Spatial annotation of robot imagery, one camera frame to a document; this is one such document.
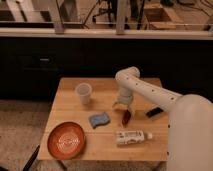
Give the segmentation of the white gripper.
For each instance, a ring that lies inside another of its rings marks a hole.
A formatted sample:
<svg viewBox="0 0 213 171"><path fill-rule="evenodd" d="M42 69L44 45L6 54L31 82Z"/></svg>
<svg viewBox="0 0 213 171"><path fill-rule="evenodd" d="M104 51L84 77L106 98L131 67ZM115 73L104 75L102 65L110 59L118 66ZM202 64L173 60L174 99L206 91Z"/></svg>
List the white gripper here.
<svg viewBox="0 0 213 171"><path fill-rule="evenodd" d="M133 102L133 91L124 87L119 88L118 96L116 102L113 103L112 108L116 109L119 105L131 105ZM133 107L129 106L128 111L131 117L135 117L135 110Z"/></svg>

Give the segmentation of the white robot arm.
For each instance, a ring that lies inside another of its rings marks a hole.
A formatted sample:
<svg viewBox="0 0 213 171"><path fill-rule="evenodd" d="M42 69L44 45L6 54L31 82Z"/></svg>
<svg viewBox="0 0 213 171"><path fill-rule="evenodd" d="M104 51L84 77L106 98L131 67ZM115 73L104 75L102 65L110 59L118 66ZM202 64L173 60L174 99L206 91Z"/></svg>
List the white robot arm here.
<svg viewBox="0 0 213 171"><path fill-rule="evenodd" d="M213 103L197 94L182 95L140 79L137 67L115 74L117 103L129 106L133 93L168 114L167 171L213 171Z"/></svg>

